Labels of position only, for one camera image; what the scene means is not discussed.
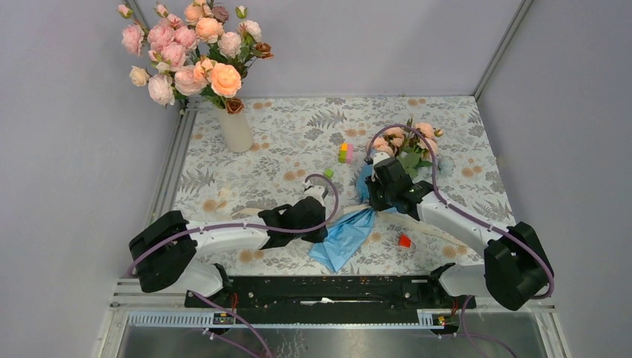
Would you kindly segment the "small green cube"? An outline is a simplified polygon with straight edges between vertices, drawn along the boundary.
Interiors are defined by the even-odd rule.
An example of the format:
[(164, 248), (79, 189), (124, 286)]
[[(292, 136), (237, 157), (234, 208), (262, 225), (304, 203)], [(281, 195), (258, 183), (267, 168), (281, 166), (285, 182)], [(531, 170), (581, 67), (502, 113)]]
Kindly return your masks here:
[(335, 173), (332, 169), (326, 169), (323, 174), (328, 178), (328, 179), (333, 179)]

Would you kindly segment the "white ceramic vase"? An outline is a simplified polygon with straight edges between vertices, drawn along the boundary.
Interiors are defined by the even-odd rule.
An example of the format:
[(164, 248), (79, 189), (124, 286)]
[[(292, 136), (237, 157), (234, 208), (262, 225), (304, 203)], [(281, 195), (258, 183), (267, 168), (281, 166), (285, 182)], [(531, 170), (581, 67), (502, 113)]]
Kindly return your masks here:
[(230, 114), (225, 109), (216, 108), (215, 115), (228, 149), (235, 153), (250, 150), (254, 138), (245, 112)]

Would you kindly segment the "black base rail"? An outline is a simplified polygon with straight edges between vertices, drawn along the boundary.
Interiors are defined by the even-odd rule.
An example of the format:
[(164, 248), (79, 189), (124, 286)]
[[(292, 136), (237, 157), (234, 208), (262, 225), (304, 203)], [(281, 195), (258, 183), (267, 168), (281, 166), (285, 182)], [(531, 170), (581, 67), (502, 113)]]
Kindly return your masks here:
[(417, 324), (418, 310), (476, 306), (426, 275), (234, 276), (209, 300), (251, 324)]

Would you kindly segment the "stacked coloured toy blocks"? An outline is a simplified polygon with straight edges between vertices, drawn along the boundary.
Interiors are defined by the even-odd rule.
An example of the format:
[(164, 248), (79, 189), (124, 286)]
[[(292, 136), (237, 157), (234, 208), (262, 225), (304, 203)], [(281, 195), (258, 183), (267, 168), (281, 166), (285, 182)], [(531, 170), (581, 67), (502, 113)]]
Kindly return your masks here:
[(353, 161), (353, 144), (343, 142), (338, 152), (338, 162), (351, 164)]

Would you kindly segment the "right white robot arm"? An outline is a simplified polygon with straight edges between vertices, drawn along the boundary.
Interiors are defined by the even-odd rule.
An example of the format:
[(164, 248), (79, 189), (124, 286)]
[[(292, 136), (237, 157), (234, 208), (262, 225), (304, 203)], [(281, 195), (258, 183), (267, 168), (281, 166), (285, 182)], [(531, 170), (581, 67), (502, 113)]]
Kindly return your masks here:
[(432, 304), (446, 307), (457, 297), (479, 296), (517, 311), (527, 301), (550, 296), (554, 272), (532, 226), (503, 227), (480, 219), (442, 197), (432, 183), (413, 182), (401, 162), (386, 153), (367, 162), (371, 173), (364, 182), (374, 210), (394, 209), (409, 227), (436, 228), (483, 259), (477, 265), (449, 263), (433, 270), (427, 288)]

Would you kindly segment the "pink and peach rose bunch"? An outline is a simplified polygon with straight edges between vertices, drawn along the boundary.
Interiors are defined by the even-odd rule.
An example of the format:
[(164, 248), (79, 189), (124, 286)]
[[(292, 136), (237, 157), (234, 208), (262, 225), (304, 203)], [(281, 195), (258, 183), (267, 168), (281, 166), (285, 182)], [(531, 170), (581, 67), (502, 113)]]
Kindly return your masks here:
[(229, 115), (239, 114), (244, 105), (238, 92), (250, 67), (274, 56), (245, 6), (235, 9), (234, 31), (227, 30), (230, 12), (214, 1), (191, 1), (182, 16), (158, 2), (154, 11), (159, 21), (151, 28), (127, 2), (116, 11), (130, 21), (121, 32), (122, 46), (134, 56), (146, 54), (151, 65), (132, 66), (129, 79), (164, 107), (200, 96)]

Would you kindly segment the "red block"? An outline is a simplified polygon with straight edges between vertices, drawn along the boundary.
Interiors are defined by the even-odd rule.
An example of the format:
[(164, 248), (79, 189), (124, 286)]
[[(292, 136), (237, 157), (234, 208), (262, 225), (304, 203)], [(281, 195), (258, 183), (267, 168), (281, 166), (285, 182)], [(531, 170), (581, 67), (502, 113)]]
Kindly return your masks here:
[(403, 234), (403, 233), (402, 233), (402, 234), (399, 236), (398, 245), (399, 245), (400, 247), (410, 248), (410, 247), (412, 246), (411, 239), (410, 239), (407, 235), (405, 235), (405, 234)]

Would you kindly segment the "flower bouquet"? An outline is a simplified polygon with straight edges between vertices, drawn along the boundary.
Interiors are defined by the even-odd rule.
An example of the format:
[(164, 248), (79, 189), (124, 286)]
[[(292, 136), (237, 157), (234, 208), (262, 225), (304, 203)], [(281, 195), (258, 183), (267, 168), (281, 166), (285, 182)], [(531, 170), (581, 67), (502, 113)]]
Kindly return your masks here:
[[(431, 176), (440, 173), (438, 139), (444, 135), (441, 128), (428, 122), (389, 125), (367, 144), (370, 155), (385, 153), (398, 159), (404, 171), (412, 179), (419, 173)], [(377, 212), (363, 209), (349, 213), (337, 220), (329, 229), (324, 242), (312, 246), (309, 256), (332, 272), (340, 271), (373, 231)]]

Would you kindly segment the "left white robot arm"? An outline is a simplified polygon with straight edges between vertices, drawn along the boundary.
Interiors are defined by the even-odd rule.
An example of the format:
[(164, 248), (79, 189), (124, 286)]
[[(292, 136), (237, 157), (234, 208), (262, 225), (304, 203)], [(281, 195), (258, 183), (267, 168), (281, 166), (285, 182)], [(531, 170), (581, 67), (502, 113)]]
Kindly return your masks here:
[(227, 274), (218, 264), (197, 264), (198, 259), (216, 252), (281, 248), (294, 239), (322, 242), (325, 220), (323, 199), (313, 196), (229, 222), (195, 224), (174, 210), (129, 242), (132, 270), (144, 293), (187, 289), (220, 307), (231, 296)]

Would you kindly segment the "cream printed ribbon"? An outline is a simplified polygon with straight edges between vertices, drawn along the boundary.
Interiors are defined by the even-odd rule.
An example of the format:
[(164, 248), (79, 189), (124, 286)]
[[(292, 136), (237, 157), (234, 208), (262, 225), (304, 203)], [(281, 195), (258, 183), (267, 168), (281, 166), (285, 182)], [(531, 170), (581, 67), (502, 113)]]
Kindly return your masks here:
[[(228, 186), (223, 187), (218, 194), (218, 206), (219, 209), (223, 205), (228, 205), (229, 202), (233, 199), (233, 191)], [(339, 207), (337, 213), (334, 215), (333, 220), (336, 221), (340, 219), (343, 215), (360, 212), (362, 210), (369, 209), (368, 204), (360, 204), (355, 206), (347, 206), (347, 207)], [(246, 207), (242, 210), (236, 210), (235, 212), (229, 214), (228, 216), (224, 216), (225, 219), (237, 219), (239, 216), (256, 216), (262, 209), (250, 208)], [(376, 214), (379, 218), (385, 219), (388, 222), (393, 224), (398, 224), (403, 227), (407, 227), (411, 230), (419, 231), (421, 233), (436, 236), (441, 239), (444, 239), (448, 242), (451, 242), (455, 245), (465, 246), (465, 244), (456, 239), (452, 234), (447, 233), (445, 230), (441, 230), (436, 225), (428, 224), (425, 222), (416, 222), (413, 219), (410, 219), (407, 216), (399, 213), (388, 213), (386, 210), (382, 212), (378, 212)]]

